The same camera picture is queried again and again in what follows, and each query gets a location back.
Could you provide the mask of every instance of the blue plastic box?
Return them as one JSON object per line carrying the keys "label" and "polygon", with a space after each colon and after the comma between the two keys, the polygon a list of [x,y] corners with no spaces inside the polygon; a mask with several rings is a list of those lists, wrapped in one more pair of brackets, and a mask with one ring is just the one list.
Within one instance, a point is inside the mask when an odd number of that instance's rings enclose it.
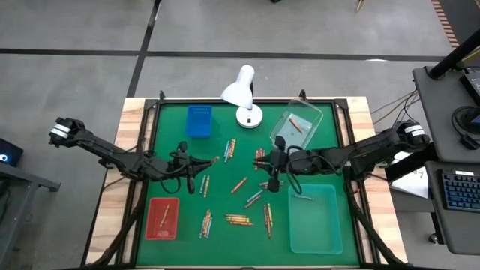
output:
{"label": "blue plastic box", "polygon": [[192,105],[187,108],[187,136],[209,138],[212,134],[212,106]]}

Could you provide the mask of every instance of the concrete floor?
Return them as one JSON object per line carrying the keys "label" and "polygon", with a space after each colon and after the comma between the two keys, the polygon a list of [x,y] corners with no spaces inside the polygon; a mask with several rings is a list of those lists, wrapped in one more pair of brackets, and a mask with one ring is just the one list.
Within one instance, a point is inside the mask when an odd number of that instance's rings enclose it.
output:
{"label": "concrete floor", "polygon": [[[0,48],[139,50],[153,0],[3,0]],[[163,0],[148,49],[258,53],[441,56],[451,48],[430,0]],[[80,264],[104,169],[80,149],[47,145],[56,117],[82,119],[113,141],[137,57],[0,55],[0,137],[25,149],[21,168],[61,182],[41,191],[13,268]],[[153,58],[142,67],[136,97],[218,96],[243,64],[256,69],[256,95],[367,96],[370,110],[414,89],[411,70],[432,62],[231,58]],[[421,104],[409,110],[425,128]],[[385,112],[378,112],[379,119]],[[389,128],[396,114],[376,124]],[[428,246],[431,222],[399,214],[409,261],[473,269],[474,256],[446,256]]]}

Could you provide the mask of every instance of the transparent bin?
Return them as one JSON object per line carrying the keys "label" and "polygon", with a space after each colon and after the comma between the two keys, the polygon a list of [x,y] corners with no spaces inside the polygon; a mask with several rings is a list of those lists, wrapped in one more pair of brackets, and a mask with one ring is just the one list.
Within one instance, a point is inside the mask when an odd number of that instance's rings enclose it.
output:
{"label": "transparent bin", "polygon": [[314,136],[322,118],[321,109],[301,99],[291,100],[270,132],[271,142],[275,143],[276,136],[282,136],[287,148],[299,146],[304,149]]}
{"label": "transparent bin", "polygon": [[341,254],[337,194],[331,184],[302,184],[302,196],[289,187],[290,247],[297,254]]}

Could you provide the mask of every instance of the lamp shade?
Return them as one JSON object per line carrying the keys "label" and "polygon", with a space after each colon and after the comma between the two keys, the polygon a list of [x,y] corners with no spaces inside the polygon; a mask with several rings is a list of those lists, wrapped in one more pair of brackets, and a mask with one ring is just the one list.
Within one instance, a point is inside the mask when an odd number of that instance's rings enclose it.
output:
{"label": "lamp shade", "polygon": [[223,90],[220,98],[238,107],[252,110],[254,96],[250,90],[250,84],[254,79],[254,74],[254,68],[250,65],[246,64],[241,67],[237,80]]}

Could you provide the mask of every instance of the red tray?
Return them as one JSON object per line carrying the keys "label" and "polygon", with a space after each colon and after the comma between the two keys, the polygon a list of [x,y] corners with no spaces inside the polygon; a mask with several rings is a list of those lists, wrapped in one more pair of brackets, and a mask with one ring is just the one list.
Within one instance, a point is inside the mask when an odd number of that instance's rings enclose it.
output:
{"label": "red tray", "polygon": [[[164,218],[165,210],[169,205],[163,226],[160,227]],[[147,240],[174,240],[177,237],[177,223],[179,221],[178,198],[151,198],[148,207],[147,228],[145,239]]]}

